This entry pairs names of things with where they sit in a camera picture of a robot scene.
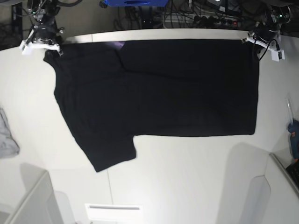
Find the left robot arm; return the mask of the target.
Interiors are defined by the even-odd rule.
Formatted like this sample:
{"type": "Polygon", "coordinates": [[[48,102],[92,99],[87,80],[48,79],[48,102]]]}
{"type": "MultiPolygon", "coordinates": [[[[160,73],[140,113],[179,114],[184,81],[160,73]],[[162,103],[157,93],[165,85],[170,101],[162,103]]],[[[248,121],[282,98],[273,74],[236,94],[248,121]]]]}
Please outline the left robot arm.
{"type": "Polygon", "coordinates": [[[242,43],[251,42],[265,49],[281,50],[278,43],[280,29],[283,24],[291,20],[290,8],[288,6],[268,6],[261,19],[256,22],[255,27],[243,38],[242,43]]]}

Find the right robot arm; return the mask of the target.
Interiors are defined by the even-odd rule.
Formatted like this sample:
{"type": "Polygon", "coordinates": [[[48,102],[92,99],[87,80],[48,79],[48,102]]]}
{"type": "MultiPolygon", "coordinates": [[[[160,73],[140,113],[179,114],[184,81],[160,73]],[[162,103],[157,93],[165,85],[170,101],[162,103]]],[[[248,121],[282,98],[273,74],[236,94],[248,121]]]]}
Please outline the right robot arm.
{"type": "Polygon", "coordinates": [[[64,28],[58,28],[55,16],[59,13],[61,7],[73,7],[81,3],[76,0],[73,3],[65,3],[59,0],[29,0],[28,16],[35,20],[35,23],[29,30],[27,39],[22,40],[19,49],[23,55],[30,55],[35,49],[45,51],[56,51],[59,55],[63,54],[61,50],[64,28]]]}

